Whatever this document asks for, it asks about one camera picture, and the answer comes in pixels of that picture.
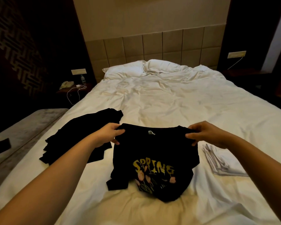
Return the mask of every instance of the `hand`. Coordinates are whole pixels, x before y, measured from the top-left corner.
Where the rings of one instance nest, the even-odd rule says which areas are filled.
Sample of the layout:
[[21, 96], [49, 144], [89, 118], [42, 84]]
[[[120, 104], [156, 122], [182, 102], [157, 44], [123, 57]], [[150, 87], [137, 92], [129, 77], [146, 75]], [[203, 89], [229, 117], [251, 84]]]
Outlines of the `hand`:
[[228, 143], [233, 134], [226, 132], [207, 121], [199, 122], [188, 127], [196, 132], [185, 134], [186, 138], [195, 140], [192, 146], [195, 146], [199, 141], [206, 141], [219, 148], [228, 148]]
[[116, 130], [116, 128], [118, 128], [119, 126], [120, 124], [108, 123], [98, 131], [92, 133], [92, 135], [94, 135], [96, 139], [96, 148], [110, 141], [112, 143], [115, 143], [116, 145], [119, 145], [120, 143], [115, 139], [115, 137], [125, 132], [124, 129]]

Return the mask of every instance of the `folded white towel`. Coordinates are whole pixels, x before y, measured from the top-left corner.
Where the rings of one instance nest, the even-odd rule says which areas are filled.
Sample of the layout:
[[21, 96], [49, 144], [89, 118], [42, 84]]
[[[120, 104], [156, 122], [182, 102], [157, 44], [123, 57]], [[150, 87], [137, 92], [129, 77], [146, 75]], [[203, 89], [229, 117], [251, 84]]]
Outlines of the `folded white towel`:
[[206, 144], [203, 146], [203, 151], [214, 174], [248, 176], [239, 161], [229, 150]]

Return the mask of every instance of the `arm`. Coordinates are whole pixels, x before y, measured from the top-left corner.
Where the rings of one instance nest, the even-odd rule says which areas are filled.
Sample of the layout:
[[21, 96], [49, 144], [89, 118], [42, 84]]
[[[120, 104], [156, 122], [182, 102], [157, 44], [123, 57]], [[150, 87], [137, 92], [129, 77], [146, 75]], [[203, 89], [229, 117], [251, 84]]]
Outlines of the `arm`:
[[125, 132], [108, 123], [90, 134], [24, 187], [0, 211], [0, 225], [54, 224], [70, 201], [94, 148]]
[[185, 135], [195, 140], [193, 145], [204, 140], [217, 147], [227, 148], [234, 154], [281, 221], [281, 163], [244, 139], [206, 121], [189, 128], [197, 131]]

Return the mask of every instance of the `white duvet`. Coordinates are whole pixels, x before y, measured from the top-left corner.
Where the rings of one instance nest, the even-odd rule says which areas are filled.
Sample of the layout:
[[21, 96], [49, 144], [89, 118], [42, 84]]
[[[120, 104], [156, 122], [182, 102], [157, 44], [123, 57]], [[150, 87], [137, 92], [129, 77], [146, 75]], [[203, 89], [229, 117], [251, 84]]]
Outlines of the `white duvet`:
[[[0, 209], [47, 167], [39, 160], [45, 139], [71, 119], [106, 108], [122, 110], [120, 123], [147, 127], [188, 127], [207, 120], [281, 163], [280, 109], [205, 66], [192, 69], [150, 60], [143, 69], [139, 77], [118, 74], [115, 79], [105, 78], [73, 106], [3, 182]], [[280, 224], [250, 178], [211, 172], [203, 144], [198, 145], [200, 164], [193, 169], [191, 184], [178, 200], [169, 203], [139, 192], [134, 182], [128, 189], [108, 191], [105, 182], [113, 170], [113, 149], [106, 150], [103, 160], [86, 165], [56, 224]]]

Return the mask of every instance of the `beige wall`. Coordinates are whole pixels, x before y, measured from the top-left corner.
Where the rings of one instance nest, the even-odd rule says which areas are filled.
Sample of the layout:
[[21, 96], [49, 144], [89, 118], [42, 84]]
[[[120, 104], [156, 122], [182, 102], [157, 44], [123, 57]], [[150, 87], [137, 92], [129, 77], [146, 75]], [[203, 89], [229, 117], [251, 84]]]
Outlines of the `beige wall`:
[[230, 0], [74, 0], [85, 41], [225, 24]]

